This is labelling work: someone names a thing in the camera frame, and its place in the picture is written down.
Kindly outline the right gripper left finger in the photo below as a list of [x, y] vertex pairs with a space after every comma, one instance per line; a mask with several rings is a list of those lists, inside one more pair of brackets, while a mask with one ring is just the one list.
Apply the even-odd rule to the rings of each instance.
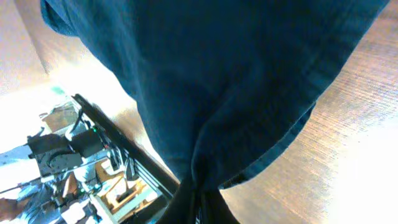
[[157, 224], [195, 224], [197, 195], [191, 177], [184, 178]]

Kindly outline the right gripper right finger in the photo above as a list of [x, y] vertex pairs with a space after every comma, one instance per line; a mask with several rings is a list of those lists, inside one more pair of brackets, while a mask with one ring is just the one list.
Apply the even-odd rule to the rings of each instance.
[[200, 195], [200, 210], [204, 224], [239, 224], [219, 190]]

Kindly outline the dark teal shorts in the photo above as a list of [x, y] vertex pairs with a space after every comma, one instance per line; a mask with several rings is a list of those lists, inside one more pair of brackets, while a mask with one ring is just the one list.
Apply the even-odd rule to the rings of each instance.
[[178, 179], [228, 188], [262, 172], [386, 6], [380, 0], [41, 1], [137, 103]]

